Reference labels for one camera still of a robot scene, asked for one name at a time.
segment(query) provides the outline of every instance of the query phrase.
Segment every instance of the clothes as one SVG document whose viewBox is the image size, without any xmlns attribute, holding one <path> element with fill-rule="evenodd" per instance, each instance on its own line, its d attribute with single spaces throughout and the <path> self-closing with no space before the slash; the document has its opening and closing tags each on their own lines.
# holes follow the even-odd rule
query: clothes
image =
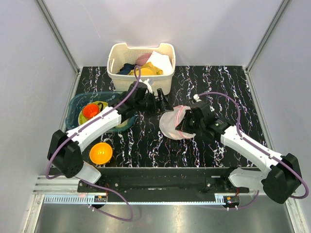
<svg viewBox="0 0 311 233">
<path fill-rule="evenodd" d="M 162 55 L 156 51 L 153 51 L 147 62 L 151 62 L 154 66 L 161 69 L 164 75 L 170 75 L 173 73 L 173 67 L 168 55 Z"/>
<path fill-rule="evenodd" d="M 142 67 L 144 64 L 147 63 L 149 57 L 151 56 L 151 52 L 150 53 L 145 53 L 144 55 L 141 55 L 137 60 L 136 60 L 136 64 L 140 67 Z"/>
<path fill-rule="evenodd" d="M 140 68 L 140 71 L 141 71 L 141 76 L 163 74 L 163 71 L 161 69 L 159 69 L 158 67 L 155 67 L 151 62 L 144 64 Z M 134 70 L 131 70 L 131 72 L 128 75 L 134 75 Z"/>
<path fill-rule="evenodd" d="M 117 74 L 127 75 L 132 69 L 134 69 L 134 67 L 135 65 L 125 63 Z"/>
</svg>

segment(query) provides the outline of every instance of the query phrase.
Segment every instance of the black marble tabletop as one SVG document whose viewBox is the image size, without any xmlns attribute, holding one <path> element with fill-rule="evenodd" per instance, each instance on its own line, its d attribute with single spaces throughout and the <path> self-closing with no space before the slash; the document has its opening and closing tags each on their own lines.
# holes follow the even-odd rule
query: black marble tabletop
<svg viewBox="0 0 311 233">
<path fill-rule="evenodd" d="M 106 67 L 84 67 L 76 95 L 85 92 L 115 90 Z M 259 118 L 242 67 L 197 66 L 176 67 L 168 100 L 172 106 L 190 105 L 194 94 L 217 91 L 232 97 L 241 108 L 242 130 L 265 145 Z M 233 103 L 221 96 L 207 99 L 217 116 L 225 116 L 236 123 L 237 110 Z M 107 166 L 125 167 L 214 167 L 252 166 L 234 150 L 202 135 L 193 139 L 172 140 L 159 129 L 160 116 L 147 118 L 138 113 L 134 125 L 122 133 L 105 133 L 83 152 L 90 162 L 89 151 L 98 142 L 109 143 L 114 159 Z"/>
</svg>

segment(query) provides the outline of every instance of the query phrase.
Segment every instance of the teal plastic tub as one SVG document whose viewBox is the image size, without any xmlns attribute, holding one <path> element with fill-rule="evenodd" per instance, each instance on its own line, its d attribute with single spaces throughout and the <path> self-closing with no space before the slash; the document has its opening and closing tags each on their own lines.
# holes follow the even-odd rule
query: teal plastic tub
<svg viewBox="0 0 311 233">
<path fill-rule="evenodd" d="M 82 93 L 75 96 L 69 103 L 68 113 L 65 121 L 66 128 L 68 130 L 72 130 L 79 126 L 78 123 L 79 114 L 87 104 L 95 101 L 104 101 L 109 103 L 120 93 L 122 92 L 104 91 L 104 92 Z M 125 131 L 134 124 L 134 121 L 135 117 L 132 117 L 128 120 L 128 123 L 123 127 L 112 128 L 108 130 L 106 133 L 116 133 Z"/>
</svg>

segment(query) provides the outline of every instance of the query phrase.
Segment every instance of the yellow cloth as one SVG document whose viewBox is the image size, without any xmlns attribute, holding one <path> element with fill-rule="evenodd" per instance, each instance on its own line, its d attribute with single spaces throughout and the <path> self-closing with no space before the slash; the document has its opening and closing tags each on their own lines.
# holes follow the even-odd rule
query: yellow cloth
<svg viewBox="0 0 311 233">
<path fill-rule="evenodd" d="M 147 75 L 161 75 L 163 74 L 163 71 L 159 69 L 158 67 L 155 67 L 152 65 L 151 62 L 148 62 L 144 64 L 142 67 L 140 67 L 141 76 L 147 76 Z M 128 75 L 134 75 L 134 70 L 132 69 L 131 72 Z"/>
</svg>

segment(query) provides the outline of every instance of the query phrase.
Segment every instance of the dark blue cloth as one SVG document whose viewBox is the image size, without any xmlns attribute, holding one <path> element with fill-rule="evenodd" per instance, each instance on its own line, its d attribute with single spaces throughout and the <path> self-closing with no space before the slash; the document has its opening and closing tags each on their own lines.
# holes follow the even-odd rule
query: dark blue cloth
<svg viewBox="0 0 311 233">
<path fill-rule="evenodd" d="M 128 75 L 129 72 L 131 72 L 132 69 L 134 69 L 135 65 L 125 63 L 124 66 L 120 69 L 119 73 L 117 74 L 123 74 Z"/>
</svg>

